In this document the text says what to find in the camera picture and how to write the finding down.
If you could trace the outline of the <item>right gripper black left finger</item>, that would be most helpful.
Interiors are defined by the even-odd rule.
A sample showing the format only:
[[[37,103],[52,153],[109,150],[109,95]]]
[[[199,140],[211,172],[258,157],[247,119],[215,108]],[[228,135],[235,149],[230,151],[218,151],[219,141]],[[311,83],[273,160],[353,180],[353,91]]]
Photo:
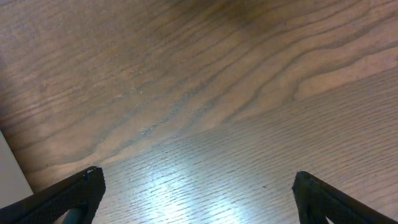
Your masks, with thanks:
[[[92,223],[106,191],[103,169],[91,166],[1,209],[1,223]]]

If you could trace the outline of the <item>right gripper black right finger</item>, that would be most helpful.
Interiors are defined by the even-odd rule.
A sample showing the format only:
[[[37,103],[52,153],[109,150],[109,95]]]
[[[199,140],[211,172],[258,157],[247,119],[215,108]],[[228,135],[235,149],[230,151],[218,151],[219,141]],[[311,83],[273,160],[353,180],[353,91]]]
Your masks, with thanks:
[[[296,173],[292,191],[300,223],[397,224],[397,221],[305,171]]]

